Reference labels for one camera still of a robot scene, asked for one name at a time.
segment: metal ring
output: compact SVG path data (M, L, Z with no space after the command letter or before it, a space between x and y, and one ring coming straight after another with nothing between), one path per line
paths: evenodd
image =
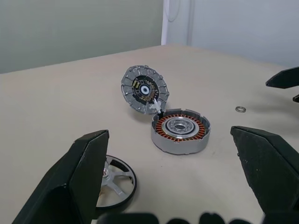
M162 124L162 130L174 138L187 139L197 135L199 125L190 118L175 117L166 119Z
M239 112L239 113L245 113L245 112L246 112L246 108L243 107L243 106L237 106L237 107L235 108L235 110L236 110L237 112Z
M114 181L116 180L115 177L122 177L118 180L122 181L131 181L131 184L133 185L133 189L130 193L124 192ZM120 202L111 203L108 205L100 205L100 198L102 195L104 195L105 190L103 187L108 187L112 191L114 191L118 197L121 199ZM97 219L101 214L105 212L119 212L129 205L131 199L133 198L137 188L137 177L132 170L132 168L126 164L124 161L110 156L106 155L106 162L105 162L105 168L103 172L102 177L102 184L101 184L101 192L99 196L99 200L97 202L96 211L94 218Z

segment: small metal ring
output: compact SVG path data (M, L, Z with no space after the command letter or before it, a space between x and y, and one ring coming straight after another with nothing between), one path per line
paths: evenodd
M245 112L246 112L246 108L243 107L243 106L237 106L237 107L235 108L235 110L236 110L237 112L239 112L239 113L245 113Z

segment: white cable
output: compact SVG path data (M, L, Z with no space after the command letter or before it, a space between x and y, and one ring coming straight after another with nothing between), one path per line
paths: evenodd
M189 1L189 19L188 19L188 32L187 32L187 45L192 45L192 34L193 34L193 22L194 22L194 10L195 0Z
M164 12L165 8L169 8L169 1L164 0L163 5L163 21L162 21L162 36L161 36L161 45L167 44L167 33L168 33L168 19L166 13Z
M166 14L168 22L173 22L173 21L176 20L176 18L178 17L178 13L179 13L179 9L180 8L181 8L181 0L178 0L178 10L177 10L177 13L175 14L174 18L170 19L169 18L169 13L167 12L166 7L164 7L164 12Z
M161 113L161 102L157 102L156 98L154 98L154 107L158 111L158 113Z

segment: black tire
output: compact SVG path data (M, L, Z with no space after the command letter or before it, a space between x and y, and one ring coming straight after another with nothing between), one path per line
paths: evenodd
M96 207L93 219L98 219L98 217L100 215L103 215L104 213L121 213L121 212L123 212L131 204L133 196L134 196L134 194L136 192L136 188L137 188L137 177L136 177L136 174L133 171L133 169L127 163L125 163L123 160L120 160L119 158L114 157L114 156L110 156L110 157L116 158L117 160L121 161L122 163L124 163L126 166L128 166L131 169L131 171L133 173L133 176L134 176L135 185L134 185L134 188L133 188L131 194L125 200L123 200L122 202L119 202L119 203L117 203L115 205L106 206L106 207ZM110 165L115 166L115 167L121 169L124 172L128 172L129 171L125 166L123 166L118 161L115 161L115 160L113 161L112 160L112 162L111 162Z

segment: copper winding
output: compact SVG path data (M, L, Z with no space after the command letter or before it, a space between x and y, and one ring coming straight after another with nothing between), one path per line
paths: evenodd
M168 118L174 118L174 117L184 117L184 118L189 118L191 120L194 120L199 126L199 132L195 136L190 137L190 138L186 138L186 139L178 139L178 138L174 138L172 136L167 135L162 129L162 124ZM180 141L189 141L189 140L202 139L202 137L204 137L206 131L205 131L204 125L199 120L197 120L196 118L188 116L188 115L184 115L184 114L172 114L172 115L167 115L167 116L161 118L160 120L158 120L157 125L156 125L156 132L159 135L163 136L164 138L170 139L172 141L180 142Z

